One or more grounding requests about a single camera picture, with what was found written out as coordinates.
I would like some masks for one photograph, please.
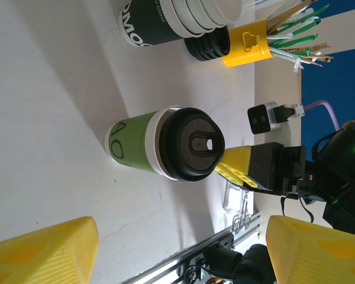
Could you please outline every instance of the paper coffee cup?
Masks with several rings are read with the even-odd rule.
[[[159,135],[163,123],[181,106],[122,120],[108,129],[104,147],[107,155],[119,164],[171,176],[160,158]]]
[[[121,10],[118,26],[124,38],[136,47],[200,36],[183,26],[172,0],[131,0]]]
[[[201,2],[206,13],[219,25],[234,22],[241,15],[242,1],[240,0],[201,0]]]
[[[202,34],[211,30],[203,28],[193,17],[185,0],[172,0],[172,4],[182,24],[192,33]]]
[[[186,3],[193,17],[202,27],[210,31],[215,28],[222,27],[221,25],[213,22],[211,17],[209,17],[209,15],[204,10],[204,6],[200,0],[186,0]]]
[[[124,166],[197,182],[209,176],[220,162],[225,141],[206,113],[171,106],[119,121],[106,132],[104,147]]]

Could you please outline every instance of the green paper cup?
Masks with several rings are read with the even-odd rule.
[[[203,111],[170,106],[119,121],[106,132],[104,146],[124,166],[198,182],[220,162],[225,140]]]
[[[175,180],[163,166],[159,152],[159,135],[164,122],[178,106],[119,121],[105,134],[105,151],[124,166],[158,173]]]

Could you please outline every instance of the blue wall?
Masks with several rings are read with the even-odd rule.
[[[355,49],[332,54],[324,67],[305,65],[302,71],[302,102],[308,105],[324,99],[333,107],[340,126],[355,119]],[[321,137],[335,131],[324,106],[306,112],[302,118],[302,145],[310,149]]]
[[[330,6],[320,15],[321,18],[330,17],[355,9],[355,0],[320,0],[314,2],[310,7],[314,10],[318,10],[327,3],[330,3]]]

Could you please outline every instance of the white straw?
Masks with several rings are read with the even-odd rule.
[[[322,53],[319,51],[319,52],[317,52],[315,55],[321,55]],[[313,59],[312,59],[312,61],[313,62],[315,62],[317,60],[317,57],[314,57]]]
[[[312,24],[315,20],[317,20],[319,17],[311,17],[311,18],[308,18],[305,22],[302,22],[300,24],[297,24],[297,25],[294,25],[293,27],[291,28],[288,28],[287,30],[284,31],[284,33],[292,33],[294,31],[297,31],[298,29],[306,26],[306,25],[309,25],[309,24]]]
[[[295,65],[294,65],[294,67],[293,67],[293,71],[295,72],[295,73],[298,73],[298,68],[301,66],[301,59],[300,59],[300,57],[297,57],[297,59],[296,59],[296,62],[295,62]]]
[[[290,23],[290,22],[295,22],[295,21],[298,21],[300,20],[301,18],[311,14],[311,13],[314,13],[314,9],[313,8],[308,8],[306,9],[303,13],[300,13],[300,14],[297,14],[295,16],[292,16],[290,17],[288,20],[286,20],[285,23]]]
[[[288,56],[285,56],[285,55],[282,55],[282,54],[274,54],[274,56],[277,56],[277,57],[280,57],[282,59],[285,59],[285,60],[288,60],[290,62],[294,62],[296,63],[297,62],[297,59],[300,59],[299,57],[297,59],[294,59],[293,57],[288,57]]]
[[[292,57],[294,58],[295,60],[297,59],[297,55],[294,55],[292,53],[289,53],[289,52],[286,52],[286,51],[283,51],[283,50],[280,50],[280,49],[274,49],[273,47],[270,47],[270,51],[273,51],[275,53],[279,53],[281,55],[285,55],[285,56],[288,56],[288,57]]]
[[[288,34],[271,34],[267,36],[268,40],[288,40],[293,37],[292,33]]]

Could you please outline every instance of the stacked black cup lid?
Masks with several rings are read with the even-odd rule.
[[[226,26],[199,38],[186,38],[184,42],[189,53],[200,61],[220,58],[230,52],[230,36]]]
[[[118,26],[137,47],[200,38],[237,20],[241,4],[240,0],[131,0],[121,10]]]

